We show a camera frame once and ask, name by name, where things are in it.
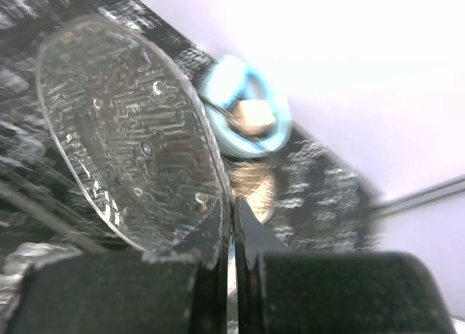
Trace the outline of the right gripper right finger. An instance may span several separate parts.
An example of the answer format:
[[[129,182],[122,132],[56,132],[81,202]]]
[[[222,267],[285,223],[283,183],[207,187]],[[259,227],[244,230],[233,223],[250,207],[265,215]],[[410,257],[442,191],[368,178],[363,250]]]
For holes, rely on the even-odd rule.
[[[430,271],[407,253],[289,249],[234,203],[241,333],[452,333]]]

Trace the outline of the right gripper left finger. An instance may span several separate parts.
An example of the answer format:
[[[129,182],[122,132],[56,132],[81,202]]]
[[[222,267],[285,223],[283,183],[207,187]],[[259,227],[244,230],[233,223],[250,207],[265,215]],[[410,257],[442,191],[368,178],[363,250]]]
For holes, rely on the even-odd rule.
[[[8,333],[225,333],[227,204],[174,250],[24,244],[7,259]]]

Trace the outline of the brown patterned bowl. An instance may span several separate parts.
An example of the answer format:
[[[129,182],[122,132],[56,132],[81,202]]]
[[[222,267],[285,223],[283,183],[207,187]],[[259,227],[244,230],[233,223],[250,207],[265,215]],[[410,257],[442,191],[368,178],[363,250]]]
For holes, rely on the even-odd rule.
[[[268,221],[277,197],[276,180],[270,166],[262,162],[232,162],[227,171],[233,194],[247,200],[261,224]]]

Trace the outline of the clear glass plate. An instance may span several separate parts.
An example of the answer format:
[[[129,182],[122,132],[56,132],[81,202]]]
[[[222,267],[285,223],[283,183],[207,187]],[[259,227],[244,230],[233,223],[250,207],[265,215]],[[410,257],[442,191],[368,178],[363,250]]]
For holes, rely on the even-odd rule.
[[[36,89],[84,197],[131,246],[170,249],[232,200],[193,85],[131,28],[99,15],[65,24],[39,50]]]

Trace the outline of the grey wire dish rack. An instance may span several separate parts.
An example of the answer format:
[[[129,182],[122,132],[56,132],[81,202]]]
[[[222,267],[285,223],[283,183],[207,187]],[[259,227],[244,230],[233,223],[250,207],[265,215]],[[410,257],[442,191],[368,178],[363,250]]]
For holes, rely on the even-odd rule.
[[[21,197],[4,200],[7,209],[24,215],[7,219],[8,224],[20,231],[21,238],[57,244],[71,241],[68,236],[31,217],[31,210],[19,207],[19,204],[27,203],[52,214],[71,226],[75,233],[104,248],[116,250],[124,246],[87,203],[64,160],[49,140],[17,134],[2,127],[1,181]]]

